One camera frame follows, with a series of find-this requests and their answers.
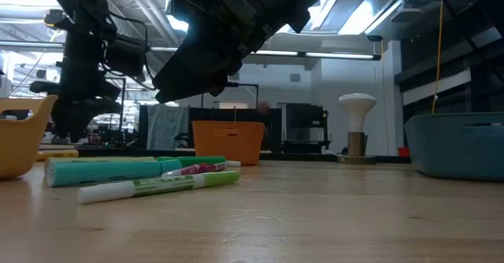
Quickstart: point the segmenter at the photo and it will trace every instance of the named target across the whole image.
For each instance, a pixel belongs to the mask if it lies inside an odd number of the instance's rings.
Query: yellow cable
[[[390,156],[391,155],[391,149],[390,145],[388,142],[388,121],[387,121],[387,103],[385,100],[385,47],[384,47],[384,41],[381,40],[381,75],[382,75],[382,83],[384,84],[384,112],[385,112],[385,135],[387,137],[387,153]]]
[[[444,4],[443,4],[443,2],[441,2],[441,6],[439,8],[438,62],[437,62],[437,73],[435,76],[434,97],[432,98],[431,114],[435,113],[435,104],[437,102],[437,95],[438,95],[439,75],[441,73],[441,46],[442,46],[441,42],[443,41],[443,10],[444,10]]]

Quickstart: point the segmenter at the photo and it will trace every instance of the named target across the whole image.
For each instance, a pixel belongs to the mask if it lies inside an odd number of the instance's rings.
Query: yellow basket
[[[44,99],[0,99],[0,113],[30,109],[26,120],[0,120],[0,180],[22,176],[32,169],[56,95]]]

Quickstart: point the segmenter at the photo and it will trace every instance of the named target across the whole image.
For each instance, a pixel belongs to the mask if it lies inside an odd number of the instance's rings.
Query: pink marker
[[[220,172],[228,167],[228,164],[223,162],[215,165],[192,165],[183,169],[177,169],[171,172],[165,172],[161,175],[161,177],[170,177],[170,176],[188,176],[193,174],[207,173],[207,172]]]

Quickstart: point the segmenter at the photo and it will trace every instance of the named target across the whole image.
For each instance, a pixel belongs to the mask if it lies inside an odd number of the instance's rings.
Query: wooden table
[[[76,204],[0,183],[0,262],[504,262],[504,186],[408,165],[264,161],[239,183]]]

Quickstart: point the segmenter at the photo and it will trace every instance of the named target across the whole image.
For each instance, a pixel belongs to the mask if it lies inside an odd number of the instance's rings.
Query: teal marker
[[[192,165],[215,165],[226,162],[225,157],[158,157],[157,161],[178,160],[183,168]]]
[[[177,160],[54,162],[47,168],[46,179],[50,187],[63,187],[159,177],[181,168]]]
[[[238,172],[211,172],[191,176],[158,177],[82,187],[77,192],[79,204],[140,197],[202,187],[214,187],[238,181]]]

